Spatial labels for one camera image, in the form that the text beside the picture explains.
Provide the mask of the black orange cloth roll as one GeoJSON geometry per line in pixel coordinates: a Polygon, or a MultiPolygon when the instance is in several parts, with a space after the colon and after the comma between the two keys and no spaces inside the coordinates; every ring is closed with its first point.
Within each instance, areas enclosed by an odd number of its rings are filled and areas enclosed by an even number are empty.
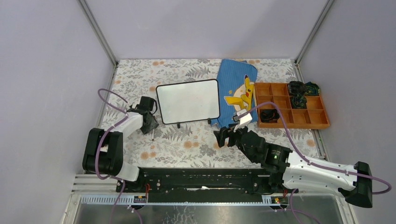
{"type": "Polygon", "coordinates": [[[259,112],[262,123],[276,123],[280,119],[277,109],[262,109],[259,112]]]}

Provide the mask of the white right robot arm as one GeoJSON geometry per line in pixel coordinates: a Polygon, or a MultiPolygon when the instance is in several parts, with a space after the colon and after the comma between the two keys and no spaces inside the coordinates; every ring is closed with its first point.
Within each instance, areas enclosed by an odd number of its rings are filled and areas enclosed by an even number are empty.
{"type": "Polygon", "coordinates": [[[223,127],[213,133],[219,147],[236,146],[252,163],[269,172],[268,186],[274,192],[284,188],[323,192],[343,197],[354,206],[373,206],[372,180],[368,178],[371,169],[365,162],[345,165],[314,158],[305,161],[296,151],[268,143],[247,127],[223,127]]]}

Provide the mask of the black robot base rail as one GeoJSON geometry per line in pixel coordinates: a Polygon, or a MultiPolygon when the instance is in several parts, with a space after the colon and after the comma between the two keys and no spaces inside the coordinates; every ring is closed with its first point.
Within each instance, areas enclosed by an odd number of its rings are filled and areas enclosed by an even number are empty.
{"type": "Polygon", "coordinates": [[[338,194],[338,187],[318,183],[305,175],[291,176],[286,183],[280,174],[263,169],[142,168],[134,182],[95,174],[76,175],[72,192],[89,204],[144,205],[270,205],[275,197],[338,194]]]}

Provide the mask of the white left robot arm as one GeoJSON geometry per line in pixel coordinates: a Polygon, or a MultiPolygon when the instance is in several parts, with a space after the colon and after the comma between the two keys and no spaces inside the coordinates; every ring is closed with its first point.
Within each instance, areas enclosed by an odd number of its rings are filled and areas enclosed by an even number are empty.
{"type": "Polygon", "coordinates": [[[96,173],[98,178],[108,177],[127,181],[134,192],[144,188],[145,180],[139,176],[140,169],[123,160],[123,142],[134,132],[148,134],[159,124],[153,108],[155,99],[142,96],[140,102],[126,111],[126,115],[107,130],[93,128],[89,131],[82,160],[84,171],[96,173]]]}

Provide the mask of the white whiteboard black frame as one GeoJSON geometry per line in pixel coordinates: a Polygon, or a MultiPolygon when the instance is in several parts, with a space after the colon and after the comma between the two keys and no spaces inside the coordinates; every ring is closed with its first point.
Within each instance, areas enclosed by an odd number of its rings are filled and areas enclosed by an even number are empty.
{"type": "Polygon", "coordinates": [[[216,79],[159,85],[156,95],[165,125],[220,117],[219,84],[216,79]]]}

